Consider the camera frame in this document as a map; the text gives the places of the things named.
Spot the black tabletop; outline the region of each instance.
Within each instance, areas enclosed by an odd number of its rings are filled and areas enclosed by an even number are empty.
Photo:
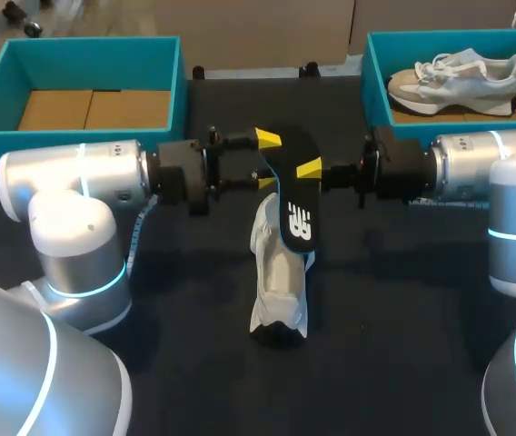
[[[361,153],[359,78],[190,83],[190,137],[271,122],[303,126],[325,164]],[[225,158],[247,173],[251,154]],[[249,250],[265,193],[231,193],[209,217],[158,207],[144,224],[134,308],[97,337],[133,382],[131,435],[485,435],[481,377],[516,325],[488,283],[487,213],[406,207],[352,191],[321,199],[308,276],[309,337],[291,350],[250,340]],[[134,213],[118,216],[128,249]],[[0,208],[0,286],[42,274],[27,226]]]

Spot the shoe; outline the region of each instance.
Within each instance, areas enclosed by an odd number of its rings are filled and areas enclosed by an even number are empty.
[[[516,97],[516,54],[507,60],[486,59],[469,48],[438,54],[433,62],[415,63],[394,74],[389,96],[407,109],[425,115],[458,104],[489,115],[512,115]]]
[[[297,331],[306,338],[308,310],[305,274],[314,263],[314,252],[290,252],[280,238],[278,194],[266,197],[256,213],[250,250],[256,256],[257,296],[250,332],[261,325],[276,335]]]

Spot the teal storage box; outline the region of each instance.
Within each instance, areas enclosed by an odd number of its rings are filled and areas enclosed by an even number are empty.
[[[362,60],[362,101],[367,124],[391,125],[398,139],[419,139],[427,147],[438,134],[516,129],[509,117],[483,121],[397,123],[385,91],[385,81],[415,62],[431,62],[438,54],[458,53],[467,48],[488,58],[508,59],[516,54],[516,30],[467,30],[430,32],[376,32],[367,35]]]
[[[165,128],[18,131],[35,90],[171,92]],[[17,39],[0,53],[0,157],[28,148],[184,138],[187,80],[178,37]]]

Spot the sneaker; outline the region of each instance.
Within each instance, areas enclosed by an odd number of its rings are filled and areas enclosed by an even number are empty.
[[[266,197],[252,228],[250,250],[256,256],[258,291],[250,332],[262,325],[273,332],[298,331],[306,338],[309,315],[305,274],[314,263],[314,252],[302,255],[284,246],[278,224],[278,203],[277,193]]]
[[[415,63],[394,74],[387,90],[407,109],[425,115],[458,104],[489,115],[511,115],[516,97],[516,54],[507,60],[486,59],[469,48],[438,54],[433,62]]]

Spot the black insole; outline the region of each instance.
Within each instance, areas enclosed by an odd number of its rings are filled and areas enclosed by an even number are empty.
[[[278,134],[282,147],[261,150],[278,180],[280,233],[286,247],[309,253],[319,245],[320,179],[297,177],[297,167],[321,157],[313,138],[291,124],[271,124],[265,129]]]

